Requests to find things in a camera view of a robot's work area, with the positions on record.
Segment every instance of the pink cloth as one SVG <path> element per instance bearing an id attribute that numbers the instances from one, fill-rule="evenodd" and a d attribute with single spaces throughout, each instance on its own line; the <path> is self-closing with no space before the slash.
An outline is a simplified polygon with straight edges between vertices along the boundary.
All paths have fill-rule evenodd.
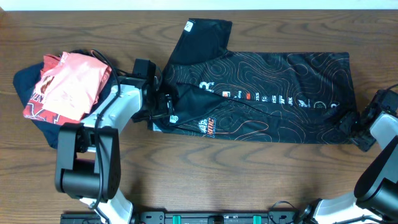
<path id="1" fill-rule="evenodd" d="M 97 102 L 110 72 L 94 57 L 64 52 L 58 65 L 44 72 L 35 92 L 44 96 L 43 109 L 81 120 Z"/>

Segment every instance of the pile of clothes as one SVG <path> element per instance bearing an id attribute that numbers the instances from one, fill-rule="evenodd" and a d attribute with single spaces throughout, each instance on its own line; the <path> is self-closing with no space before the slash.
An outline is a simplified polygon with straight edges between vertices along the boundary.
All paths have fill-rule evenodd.
<path id="1" fill-rule="evenodd" d="M 79 123 L 109 95 L 110 74 L 107 64 L 78 50 L 61 57 L 45 55 L 42 63 L 17 72 L 14 86 L 25 106 L 24 117 L 57 148 L 60 126 Z"/>

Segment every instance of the wood grain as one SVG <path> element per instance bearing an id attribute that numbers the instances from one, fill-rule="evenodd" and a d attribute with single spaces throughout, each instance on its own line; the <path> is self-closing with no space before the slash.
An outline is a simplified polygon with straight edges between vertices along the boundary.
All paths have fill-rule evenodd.
<path id="1" fill-rule="evenodd" d="M 349 52 L 359 109 L 398 82 L 396 11 L 7 12 L 0 17 L 0 223 L 59 223 L 87 211 L 55 190 L 56 151 L 22 117 L 14 74 L 44 54 L 96 48 L 124 70 L 135 58 L 163 67 L 189 17 L 233 21 L 228 48 L 255 52 Z M 353 190 L 378 155 L 352 145 L 221 141 L 146 130 L 121 135 L 120 188 L 139 208 L 266 210 L 299 207 Z"/>

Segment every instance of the shirt sleeve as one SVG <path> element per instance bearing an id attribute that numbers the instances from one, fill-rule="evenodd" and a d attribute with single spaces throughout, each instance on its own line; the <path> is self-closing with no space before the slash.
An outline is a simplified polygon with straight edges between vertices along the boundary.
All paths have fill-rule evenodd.
<path id="1" fill-rule="evenodd" d="M 230 21 L 189 19 L 168 64 L 191 65 L 225 54 L 231 28 Z"/>

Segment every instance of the printed logo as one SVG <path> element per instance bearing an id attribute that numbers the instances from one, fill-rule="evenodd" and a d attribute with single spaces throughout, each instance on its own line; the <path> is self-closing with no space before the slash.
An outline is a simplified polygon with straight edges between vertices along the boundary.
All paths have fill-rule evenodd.
<path id="1" fill-rule="evenodd" d="M 298 102 L 299 102 L 298 106 L 301 106 L 301 107 L 311 107 L 311 106 L 310 106 L 310 99 L 308 99 L 308 104 L 305 104 L 305 102 L 302 101 L 302 100 L 298 100 Z"/>
<path id="2" fill-rule="evenodd" d="M 211 90 L 211 89 L 210 89 L 210 87 L 211 87 L 211 86 L 213 86 L 213 85 L 214 85 L 214 83 L 213 83 L 213 82 L 211 82 L 211 83 L 207 83 L 207 82 L 201 82 L 201 83 L 199 83 L 199 88 L 201 88 L 201 89 L 204 89 L 204 90 L 207 90 L 207 91 L 210 91 L 210 92 L 214 93 L 214 90 Z"/>
<path id="3" fill-rule="evenodd" d="M 187 21 L 187 24 L 185 25 L 184 29 L 185 29 L 186 31 L 190 32 L 191 29 L 192 29 L 192 27 L 193 27 L 193 22 Z"/>
<path id="4" fill-rule="evenodd" d="M 223 91 L 223 97 L 231 97 L 231 93 L 228 91 Z"/>
<path id="5" fill-rule="evenodd" d="M 170 116 L 170 123 L 175 124 L 178 121 L 178 116 L 171 115 Z"/>
<path id="6" fill-rule="evenodd" d="M 336 107 L 338 107 L 339 105 L 340 105 L 339 102 L 331 102 L 331 103 L 330 103 L 330 108 L 336 108 Z"/>
<path id="7" fill-rule="evenodd" d="M 198 123 L 198 127 L 202 133 L 207 136 L 214 138 L 216 135 L 216 119 L 209 117 L 207 119 L 202 119 Z"/>
<path id="8" fill-rule="evenodd" d="M 313 104 L 313 107 L 318 109 L 326 109 L 326 104 L 324 104 L 322 101 L 318 101 Z"/>
<path id="9" fill-rule="evenodd" d="M 285 100 L 282 96 L 279 95 L 279 103 L 280 104 L 285 104 Z"/>

